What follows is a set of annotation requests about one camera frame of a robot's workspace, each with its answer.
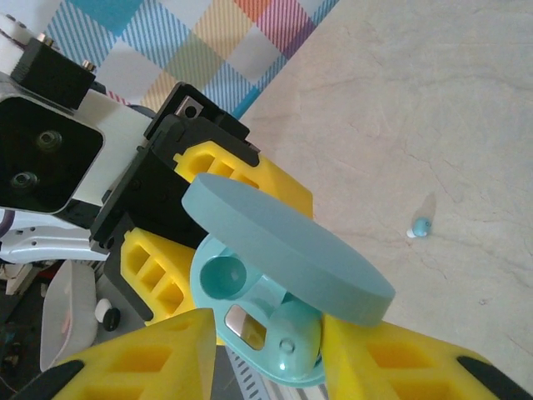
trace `plaid fabric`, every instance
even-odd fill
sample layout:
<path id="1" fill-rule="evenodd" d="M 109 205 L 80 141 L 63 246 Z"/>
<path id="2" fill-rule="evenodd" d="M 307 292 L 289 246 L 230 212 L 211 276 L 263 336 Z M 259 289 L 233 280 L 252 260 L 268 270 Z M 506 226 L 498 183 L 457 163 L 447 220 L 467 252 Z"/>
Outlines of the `plaid fabric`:
<path id="1" fill-rule="evenodd" d="M 55 0 L 46 33 L 121 103 L 158 110 L 185 81 L 239 118 L 337 1 Z"/>

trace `gray marble floor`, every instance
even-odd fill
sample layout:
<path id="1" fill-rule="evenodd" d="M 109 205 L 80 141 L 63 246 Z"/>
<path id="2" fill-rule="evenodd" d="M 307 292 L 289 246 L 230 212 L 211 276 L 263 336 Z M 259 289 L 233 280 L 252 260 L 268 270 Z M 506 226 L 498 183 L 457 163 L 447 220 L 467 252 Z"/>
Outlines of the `gray marble floor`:
<path id="1" fill-rule="evenodd" d="M 530 391 L 532 72 L 531 0 L 341 0 L 244 117 L 395 286 L 388 321 Z"/>

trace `screw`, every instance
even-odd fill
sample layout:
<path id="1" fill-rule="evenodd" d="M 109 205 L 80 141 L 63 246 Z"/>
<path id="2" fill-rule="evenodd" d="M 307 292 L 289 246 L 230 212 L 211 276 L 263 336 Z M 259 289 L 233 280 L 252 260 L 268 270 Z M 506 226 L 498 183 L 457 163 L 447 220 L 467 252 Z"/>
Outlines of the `screw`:
<path id="1" fill-rule="evenodd" d="M 51 153 L 61 147 L 62 136 L 56 131 L 44 131 L 37 137 L 37 146 L 45 153 Z"/>
<path id="2" fill-rule="evenodd" d="M 33 172 L 20 172 L 11 179 L 11 186 L 15 189 L 26 189 L 37 183 L 37 176 Z"/>
<path id="3" fill-rule="evenodd" d="M 88 60 L 85 60 L 82 62 L 82 67 L 85 68 L 90 73 L 94 73 L 94 71 L 97 69 L 97 66 Z"/>
<path id="4" fill-rule="evenodd" d="M 42 44 L 44 44 L 45 46 L 49 46 L 49 47 L 53 46 L 54 44 L 53 39 L 44 33 L 39 33 L 37 35 L 37 40 L 41 42 Z"/>

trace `light blue plastic holder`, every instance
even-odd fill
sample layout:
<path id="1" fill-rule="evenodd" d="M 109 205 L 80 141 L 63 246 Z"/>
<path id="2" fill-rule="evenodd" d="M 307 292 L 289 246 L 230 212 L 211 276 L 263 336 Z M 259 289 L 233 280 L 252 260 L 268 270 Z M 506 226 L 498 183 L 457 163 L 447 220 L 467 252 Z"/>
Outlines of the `light blue plastic holder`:
<path id="1" fill-rule="evenodd" d="M 182 204 L 210 234 L 192 261 L 192 296 L 212 308 L 218 336 L 271 380 L 324 381 L 321 314 L 375 326 L 394 298 L 358 252 L 296 210 L 244 183 L 199 174 Z M 266 329 L 252 346 L 228 327 L 240 307 Z"/>

